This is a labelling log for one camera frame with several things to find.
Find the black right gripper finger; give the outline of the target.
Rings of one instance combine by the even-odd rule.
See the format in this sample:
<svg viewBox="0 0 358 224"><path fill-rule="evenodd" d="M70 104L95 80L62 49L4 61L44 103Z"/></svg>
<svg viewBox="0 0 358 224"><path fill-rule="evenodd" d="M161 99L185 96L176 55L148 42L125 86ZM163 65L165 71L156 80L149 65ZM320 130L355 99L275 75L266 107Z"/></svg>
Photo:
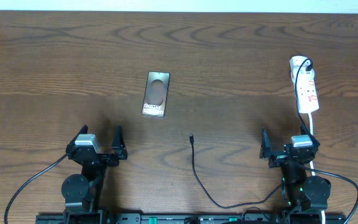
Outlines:
<svg viewBox="0 0 358 224"><path fill-rule="evenodd" d="M270 144L270 139L267 130L265 128L262 128L261 133L262 133L262 142L261 142L259 157L261 159L266 159L270 157L272 147Z"/></svg>
<svg viewBox="0 0 358 224"><path fill-rule="evenodd" d="M300 131L301 131L301 134L302 135L310 135L311 133L310 133L310 131L309 131L309 129L306 127L306 124L305 123L301 123L301 125L300 125Z"/></svg>

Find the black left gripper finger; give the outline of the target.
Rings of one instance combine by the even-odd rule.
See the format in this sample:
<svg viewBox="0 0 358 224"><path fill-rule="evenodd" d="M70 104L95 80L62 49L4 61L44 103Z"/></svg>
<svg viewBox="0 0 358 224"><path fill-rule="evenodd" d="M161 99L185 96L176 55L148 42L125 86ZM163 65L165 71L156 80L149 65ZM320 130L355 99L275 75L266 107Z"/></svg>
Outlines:
<svg viewBox="0 0 358 224"><path fill-rule="evenodd" d="M88 133L88 126L85 124L80 130L79 132L76 134L76 136L68 143L68 147L71 148L75 145L75 140L77 139L77 137L81 134L87 134Z"/></svg>
<svg viewBox="0 0 358 224"><path fill-rule="evenodd" d="M126 160L128 157L127 148L123 138L122 126L118 126L114 139L111 144L111 149L114 151L114 157L117 160Z"/></svg>

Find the gold Galaxy smartphone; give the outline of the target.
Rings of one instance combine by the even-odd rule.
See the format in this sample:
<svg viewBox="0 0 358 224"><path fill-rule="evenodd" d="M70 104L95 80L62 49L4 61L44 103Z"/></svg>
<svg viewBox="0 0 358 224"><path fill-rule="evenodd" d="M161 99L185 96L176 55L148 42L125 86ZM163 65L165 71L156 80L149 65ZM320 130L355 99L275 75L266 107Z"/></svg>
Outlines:
<svg viewBox="0 0 358 224"><path fill-rule="evenodd" d="M145 86L142 115L163 118L170 83L169 72L150 71Z"/></svg>

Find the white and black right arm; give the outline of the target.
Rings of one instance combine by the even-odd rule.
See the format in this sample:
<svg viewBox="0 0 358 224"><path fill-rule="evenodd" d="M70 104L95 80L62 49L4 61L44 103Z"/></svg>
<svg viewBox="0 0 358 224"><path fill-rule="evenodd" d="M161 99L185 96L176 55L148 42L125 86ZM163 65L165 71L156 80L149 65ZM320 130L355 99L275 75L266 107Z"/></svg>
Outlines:
<svg viewBox="0 0 358 224"><path fill-rule="evenodd" d="M284 145L281 151L275 151L263 128L259 157L267 159L270 168L281 170L283 196L289 202L289 208L282 212L283 221L319 223L321 213L328 207L331 183L320 176L307 175L305 164L315 158L320 143L303 124L300 129L301 134L293 136L291 143Z"/></svg>

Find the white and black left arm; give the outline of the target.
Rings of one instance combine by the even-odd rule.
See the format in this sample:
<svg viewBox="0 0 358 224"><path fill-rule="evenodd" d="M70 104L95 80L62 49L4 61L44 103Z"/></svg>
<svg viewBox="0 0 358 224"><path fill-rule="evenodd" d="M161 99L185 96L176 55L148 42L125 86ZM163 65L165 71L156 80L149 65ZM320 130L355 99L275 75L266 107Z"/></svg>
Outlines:
<svg viewBox="0 0 358 224"><path fill-rule="evenodd" d="M118 126L111 143L112 152L99 153L99 142L88 133L84 125L68 143L66 154L82 167L80 174L67 177L61 191L65 198L65 223L115 223L116 218L108 209L101 208L99 201L108 167L117 167L119 161L127 159L122 127Z"/></svg>

